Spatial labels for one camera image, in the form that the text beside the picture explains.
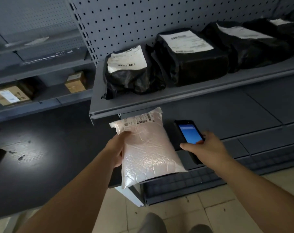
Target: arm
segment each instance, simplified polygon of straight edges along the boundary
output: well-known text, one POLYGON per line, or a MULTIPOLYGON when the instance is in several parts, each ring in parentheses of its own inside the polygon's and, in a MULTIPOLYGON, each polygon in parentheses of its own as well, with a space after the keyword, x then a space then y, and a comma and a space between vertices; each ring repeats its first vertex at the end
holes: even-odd
POLYGON ((31 217, 18 233, 92 232, 124 139, 115 135, 95 159, 31 217))
POLYGON ((294 196, 235 161, 211 132, 204 144, 181 144, 225 180, 265 233, 294 232, 294 196))

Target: tiled floor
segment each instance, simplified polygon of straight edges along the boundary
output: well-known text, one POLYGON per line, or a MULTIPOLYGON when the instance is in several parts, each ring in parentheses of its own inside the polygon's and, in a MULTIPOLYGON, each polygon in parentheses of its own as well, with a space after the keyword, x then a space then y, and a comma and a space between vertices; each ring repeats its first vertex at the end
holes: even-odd
MULTIPOLYGON (((265 178, 294 195, 294 168, 266 175, 265 178)), ((148 212, 156 213, 164 220, 168 233, 185 233, 199 223, 210 226, 214 233, 262 232, 231 189, 224 185, 140 208, 115 189, 109 189, 93 233, 136 233, 148 212)), ((0 220, 0 233, 7 220, 0 220)))

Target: hand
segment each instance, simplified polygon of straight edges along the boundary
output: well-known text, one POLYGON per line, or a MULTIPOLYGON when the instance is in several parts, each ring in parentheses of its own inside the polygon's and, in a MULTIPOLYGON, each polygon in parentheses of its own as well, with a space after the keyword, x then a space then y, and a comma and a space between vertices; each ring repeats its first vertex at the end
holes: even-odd
POLYGON ((122 149, 124 146, 124 140, 131 135, 130 131, 124 131, 120 133, 119 135, 114 135, 113 138, 111 138, 103 151, 108 152, 110 155, 112 155, 112 159, 114 160, 115 167, 118 167, 122 163, 122 149))
POLYGON ((203 144, 181 143, 180 147, 183 150, 194 153, 204 165, 213 169, 215 172, 225 162, 234 160, 214 133, 207 131, 202 134, 206 139, 203 144))

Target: forearm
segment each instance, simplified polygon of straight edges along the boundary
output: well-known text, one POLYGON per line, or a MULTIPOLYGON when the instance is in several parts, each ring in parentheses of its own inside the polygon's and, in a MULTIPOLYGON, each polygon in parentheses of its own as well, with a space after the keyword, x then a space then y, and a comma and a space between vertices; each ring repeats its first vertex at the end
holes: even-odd
POLYGON ((235 160, 223 164, 217 174, 263 232, 294 232, 294 196, 235 160))
POLYGON ((103 150, 18 233, 91 232, 114 165, 110 154, 103 150))

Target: blue screen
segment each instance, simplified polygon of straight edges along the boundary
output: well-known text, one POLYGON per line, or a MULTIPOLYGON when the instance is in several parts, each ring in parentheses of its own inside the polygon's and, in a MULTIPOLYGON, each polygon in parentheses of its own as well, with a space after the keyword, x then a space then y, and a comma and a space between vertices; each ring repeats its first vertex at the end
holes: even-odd
POLYGON ((202 141, 202 137, 199 135, 194 125, 180 124, 178 126, 188 143, 196 144, 197 142, 202 141))

